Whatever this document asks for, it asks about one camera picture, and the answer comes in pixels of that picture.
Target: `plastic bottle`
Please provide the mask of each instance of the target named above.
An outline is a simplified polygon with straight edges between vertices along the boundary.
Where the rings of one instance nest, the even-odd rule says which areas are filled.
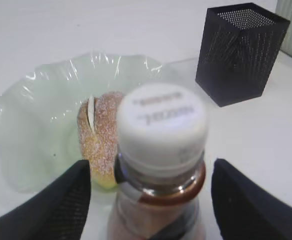
[[[119,184],[107,240],[204,240],[205,107],[172,84],[143,85],[117,112]]]

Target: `black mesh pen holder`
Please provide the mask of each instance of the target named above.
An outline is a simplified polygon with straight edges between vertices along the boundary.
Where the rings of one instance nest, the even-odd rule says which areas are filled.
[[[254,3],[208,8],[196,82],[220,107],[260,97],[289,24]]]

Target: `wavy glass bowl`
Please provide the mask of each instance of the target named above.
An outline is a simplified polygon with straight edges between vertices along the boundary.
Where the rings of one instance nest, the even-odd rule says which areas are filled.
[[[153,81],[179,79],[150,57],[101,52],[44,64],[25,75],[0,97],[0,165],[6,183],[24,193],[44,188],[82,158],[76,122],[82,101]],[[102,189],[93,185],[92,191],[94,201],[105,201]]]

